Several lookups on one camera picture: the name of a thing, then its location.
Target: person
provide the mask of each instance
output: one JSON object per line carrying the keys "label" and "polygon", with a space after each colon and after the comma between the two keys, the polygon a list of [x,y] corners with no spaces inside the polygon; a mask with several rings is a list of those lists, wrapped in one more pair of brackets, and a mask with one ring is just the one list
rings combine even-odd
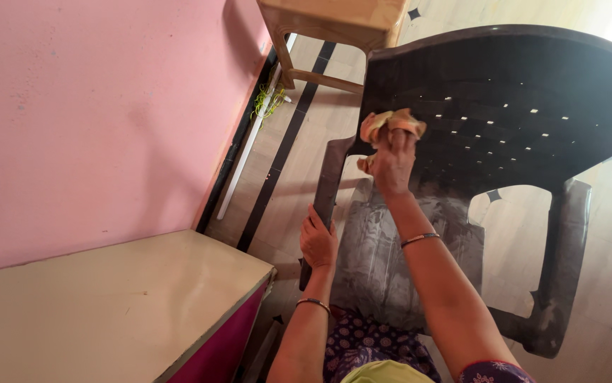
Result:
{"label": "person", "polygon": [[[402,129],[380,131],[370,171],[398,228],[403,253],[423,304],[433,340],[459,383],[530,383],[500,335],[478,292],[421,211],[408,189],[417,138]],[[310,281],[285,330],[267,383],[440,383],[416,333],[344,311],[327,334],[329,298],[338,241],[315,212],[301,226],[301,250],[313,267]]]}

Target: bangle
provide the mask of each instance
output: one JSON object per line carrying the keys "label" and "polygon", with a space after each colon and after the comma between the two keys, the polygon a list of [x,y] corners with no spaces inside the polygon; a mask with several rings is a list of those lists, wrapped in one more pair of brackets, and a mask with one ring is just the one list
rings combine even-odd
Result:
{"label": "bangle", "polygon": [[329,306],[327,306],[326,304],[324,304],[324,303],[320,302],[320,301],[319,301],[319,300],[317,300],[317,299],[313,299],[313,298],[303,298],[303,299],[299,299],[299,300],[296,302],[296,305],[297,305],[297,306],[299,306],[299,304],[300,304],[300,303],[303,303],[303,302],[313,302],[313,303],[315,303],[315,304],[318,304],[318,305],[322,306],[324,309],[326,309],[326,310],[327,310],[327,318],[329,318],[329,317],[331,317],[331,316],[332,316],[332,312],[330,311]]}
{"label": "bangle", "polygon": [[430,232],[428,234],[422,234],[422,235],[418,235],[416,237],[412,237],[408,240],[404,240],[403,242],[400,243],[400,248],[404,248],[405,245],[407,245],[408,243],[412,243],[416,240],[420,240],[420,239],[425,239],[425,238],[431,238],[431,237],[436,237],[436,238],[440,238],[440,235],[434,233],[434,232]]}

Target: white plastic pipe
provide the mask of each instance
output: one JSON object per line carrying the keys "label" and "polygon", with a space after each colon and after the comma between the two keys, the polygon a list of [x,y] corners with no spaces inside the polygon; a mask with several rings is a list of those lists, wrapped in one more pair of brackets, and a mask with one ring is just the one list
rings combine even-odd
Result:
{"label": "white plastic pipe", "polygon": [[[287,39],[287,51],[292,50],[292,46],[294,45],[294,40],[296,40],[296,33],[290,33],[289,38]],[[273,98],[273,92],[275,92],[275,85],[277,84],[277,80],[280,79],[280,74],[282,73],[282,67],[280,63],[277,64],[275,68],[275,73],[273,74],[273,79],[270,81],[270,85],[268,86],[268,95],[264,100],[263,105],[261,105],[261,109],[259,109],[259,113],[256,116],[256,120],[254,120],[254,125],[251,126],[251,132],[249,133],[249,138],[247,139],[247,145],[242,150],[242,154],[240,155],[240,161],[237,163],[237,168],[235,168],[235,173],[232,175],[232,179],[230,180],[230,186],[228,186],[228,191],[225,193],[225,197],[223,198],[223,203],[221,204],[221,209],[219,210],[219,214],[216,216],[217,220],[222,220],[225,211],[228,209],[228,204],[230,204],[230,198],[232,198],[232,194],[235,192],[235,187],[237,186],[237,181],[240,179],[240,174],[242,174],[242,169],[245,167],[245,162],[247,162],[247,157],[251,152],[251,146],[254,145],[254,140],[256,139],[256,134],[259,132],[259,128],[261,127],[261,122],[263,121],[264,113],[266,113],[266,109],[268,108],[268,104],[270,100]]]}

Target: hand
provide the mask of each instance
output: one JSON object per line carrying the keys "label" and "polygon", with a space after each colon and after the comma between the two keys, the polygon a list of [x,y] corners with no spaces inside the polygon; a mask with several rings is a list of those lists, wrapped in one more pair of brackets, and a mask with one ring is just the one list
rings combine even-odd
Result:
{"label": "hand", "polygon": [[331,268],[336,266],[338,240],[336,239],[335,221],[327,230],[315,212],[313,204],[308,205],[308,217],[301,224],[301,252],[306,262],[313,268]]}
{"label": "hand", "polygon": [[383,126],[379,132],[377,155],[370,167],[379,192],[388,200],[408,192],[412,166],[415,164],[415,143],[417,137],[403,129]]}

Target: wooden stool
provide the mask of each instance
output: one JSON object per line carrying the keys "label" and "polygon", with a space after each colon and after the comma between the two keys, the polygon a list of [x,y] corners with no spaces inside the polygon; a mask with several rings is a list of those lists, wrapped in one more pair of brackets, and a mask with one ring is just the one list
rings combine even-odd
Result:
{"label": "wooden stool", "polygon": [[294,69],[285,34],[297,33],[360,48],[394,47],[409,0],[257,0],[282,66],[282,83],[309,81],[362,94],[362,85],[323,74]]}

